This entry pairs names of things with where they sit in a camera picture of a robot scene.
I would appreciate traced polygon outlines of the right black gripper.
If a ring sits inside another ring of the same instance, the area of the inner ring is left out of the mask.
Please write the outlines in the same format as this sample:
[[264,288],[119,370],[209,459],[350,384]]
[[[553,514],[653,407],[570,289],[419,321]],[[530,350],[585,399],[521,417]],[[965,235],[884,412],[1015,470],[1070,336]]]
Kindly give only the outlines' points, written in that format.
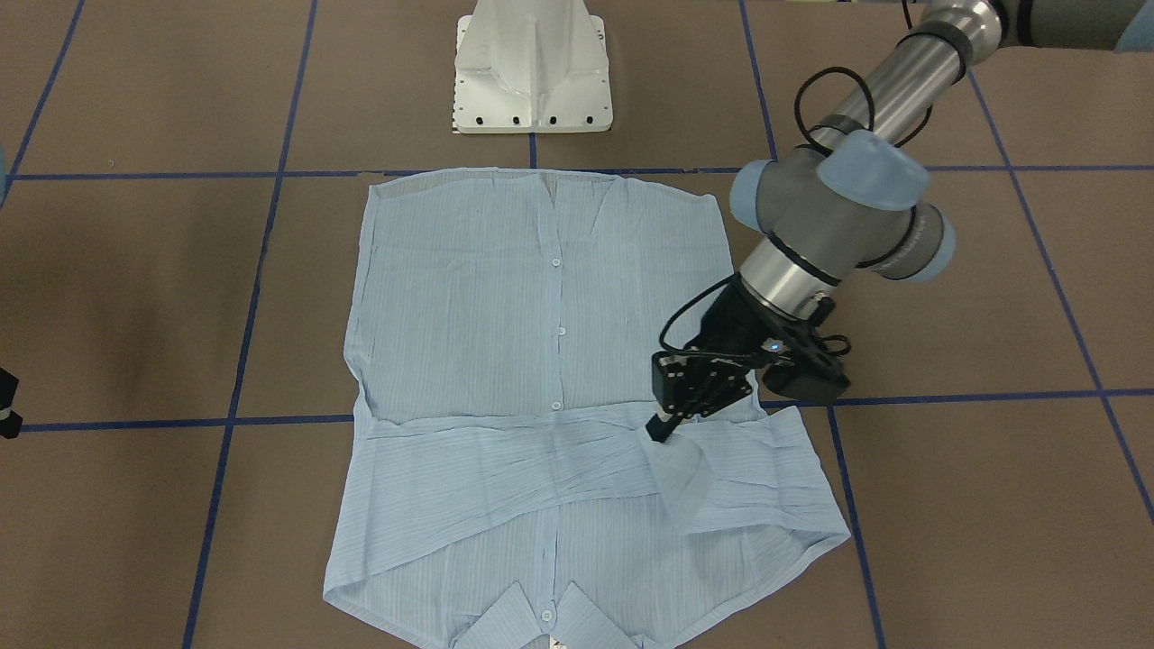
[[1,437],[5,440],[13,440],[20,435],[23,427],[23,416],[15,410],[15,395],[18,390],[20,380],[8,370],[0,370],[0,406],[1,406]]

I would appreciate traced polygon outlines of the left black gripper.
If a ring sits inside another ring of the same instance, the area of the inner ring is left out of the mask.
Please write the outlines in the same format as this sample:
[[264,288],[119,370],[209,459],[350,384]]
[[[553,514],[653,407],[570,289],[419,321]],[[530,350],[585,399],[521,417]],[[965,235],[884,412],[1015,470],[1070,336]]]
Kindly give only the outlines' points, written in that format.
[[[709,297],[714,300],[700,316],[697,335],[681,345],[667,342],[672,324]],[[652,357],[655,413],[646,422],[646,434],[666,443],[684,420],[766,419],[751,376],[787,353],[794,334],[754,297],[745,277],[732,275],[676,311],[664,324],[659,345]]]

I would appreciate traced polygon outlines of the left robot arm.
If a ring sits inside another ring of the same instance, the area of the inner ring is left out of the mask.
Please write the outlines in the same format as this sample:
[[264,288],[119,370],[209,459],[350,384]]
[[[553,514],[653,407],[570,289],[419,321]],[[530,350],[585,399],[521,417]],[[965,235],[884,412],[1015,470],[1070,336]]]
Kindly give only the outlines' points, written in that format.
[[712,298],[685,345],[653,355],[655,415],[664,443],[680,424],[754,395],[831,406],[850,387],[839,335],[820,335],[833,292],[850,273],[892,282],[932,279],[956,255],[956,227],[923,194],[927,169],[905,144],[941,95],[1001,49],[1151,51],[1149,1],[931,1],[877,69],[819,70],[855,91],[819,122],[792,115],[802,143],[782,161],[751,161],[730,191],[735,218],[762,234]]

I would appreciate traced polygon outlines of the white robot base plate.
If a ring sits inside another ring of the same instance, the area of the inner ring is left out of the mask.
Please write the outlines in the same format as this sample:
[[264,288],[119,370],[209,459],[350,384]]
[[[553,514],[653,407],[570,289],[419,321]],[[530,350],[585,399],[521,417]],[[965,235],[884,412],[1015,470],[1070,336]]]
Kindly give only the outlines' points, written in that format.
[[585,134],[614,124],[604,20],[582,1],[479,1],[456,24],[454,132]]

